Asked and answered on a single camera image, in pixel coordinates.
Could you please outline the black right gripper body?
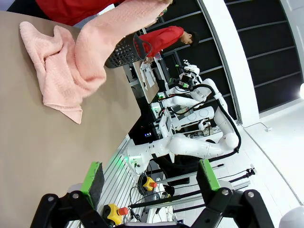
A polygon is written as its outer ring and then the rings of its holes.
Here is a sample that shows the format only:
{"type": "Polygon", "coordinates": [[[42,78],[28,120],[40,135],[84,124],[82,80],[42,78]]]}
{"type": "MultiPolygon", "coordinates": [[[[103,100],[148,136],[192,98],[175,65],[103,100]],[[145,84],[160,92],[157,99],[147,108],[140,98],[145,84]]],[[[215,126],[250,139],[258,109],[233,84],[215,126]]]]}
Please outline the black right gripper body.
{"type": "Polygon", "coordinates": [[[200,69],[189,62],[184,62],[184,72],[191,82],[200,82],[200,69]]]}

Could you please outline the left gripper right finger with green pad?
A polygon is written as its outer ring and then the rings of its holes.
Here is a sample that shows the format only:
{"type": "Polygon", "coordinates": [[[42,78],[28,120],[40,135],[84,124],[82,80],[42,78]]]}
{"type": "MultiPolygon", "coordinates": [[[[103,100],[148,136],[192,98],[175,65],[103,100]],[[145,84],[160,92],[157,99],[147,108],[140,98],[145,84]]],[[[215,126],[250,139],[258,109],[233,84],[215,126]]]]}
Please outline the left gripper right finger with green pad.
{"type": "Polygon", "coordinates": [[[197,182],[205,203],[193,228],[216,228],[223,218],[233,218],[239,228],[272,228],[266,205],[257,190],[244,192],[221,187],[210,162],[200,160],[197,182]]]}

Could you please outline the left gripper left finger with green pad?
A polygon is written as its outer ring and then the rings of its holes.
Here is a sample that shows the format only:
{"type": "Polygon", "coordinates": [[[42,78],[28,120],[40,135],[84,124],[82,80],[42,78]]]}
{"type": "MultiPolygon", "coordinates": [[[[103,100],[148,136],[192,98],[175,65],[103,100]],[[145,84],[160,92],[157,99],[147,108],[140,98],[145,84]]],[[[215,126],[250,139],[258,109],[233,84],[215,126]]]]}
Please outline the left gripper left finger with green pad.
{"type": "Polygon", "coordinates": [[[79,220],[85,228],[107,228],[105,219],[97,212],[104,185],[101,162],[92,162],[79,190],[63,197],[48,193],[37,207],[32,228],[66,228],[70,221],[79,220]]]}

